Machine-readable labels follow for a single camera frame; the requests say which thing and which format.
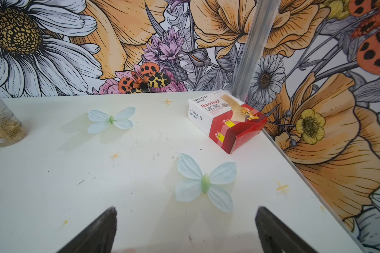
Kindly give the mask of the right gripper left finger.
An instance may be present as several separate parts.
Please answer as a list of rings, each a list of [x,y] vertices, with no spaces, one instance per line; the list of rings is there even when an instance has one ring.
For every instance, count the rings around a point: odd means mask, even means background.
[[[58,253],[111,253],[117,231],[117,210],[110,207]]]

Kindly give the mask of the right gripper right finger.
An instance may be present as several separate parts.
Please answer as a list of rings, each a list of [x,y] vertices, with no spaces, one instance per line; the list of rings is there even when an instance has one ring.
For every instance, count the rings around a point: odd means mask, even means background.
[[[265,253],[317,253],[266,207],[259,206],[255,224]]]

